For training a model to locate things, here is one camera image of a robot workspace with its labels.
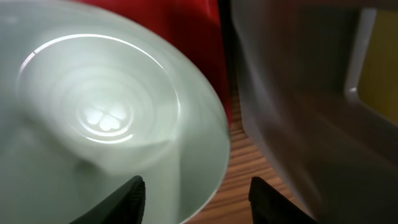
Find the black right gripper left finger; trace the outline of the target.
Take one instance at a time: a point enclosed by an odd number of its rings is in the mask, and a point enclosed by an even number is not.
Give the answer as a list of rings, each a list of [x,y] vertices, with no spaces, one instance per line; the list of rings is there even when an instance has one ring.
[[[136,175],[70,224],[141,224],[145,204],[146,184]]]

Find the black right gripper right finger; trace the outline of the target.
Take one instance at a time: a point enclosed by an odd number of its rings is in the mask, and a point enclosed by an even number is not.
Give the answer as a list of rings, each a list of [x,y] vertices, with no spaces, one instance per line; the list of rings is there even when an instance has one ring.
[[[260,177],[253,177],[248,194],[253,224],[318,224]]]

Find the mint green bowl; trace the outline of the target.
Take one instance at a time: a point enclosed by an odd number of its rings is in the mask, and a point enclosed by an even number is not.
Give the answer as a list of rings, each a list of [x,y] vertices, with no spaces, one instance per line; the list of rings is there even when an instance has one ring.
[[[185,223],[229,153],[216,91],[157,34],[79,2],[1,2],[2,223],[103,223],[138,181],[141,223]]]

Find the yellow plastic cup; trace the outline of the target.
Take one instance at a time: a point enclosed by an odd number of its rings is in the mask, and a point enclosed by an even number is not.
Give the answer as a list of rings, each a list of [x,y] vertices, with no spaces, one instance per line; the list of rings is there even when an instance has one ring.
[[[360,99],[397,124],[397,12],[378,11],[358,89]]]

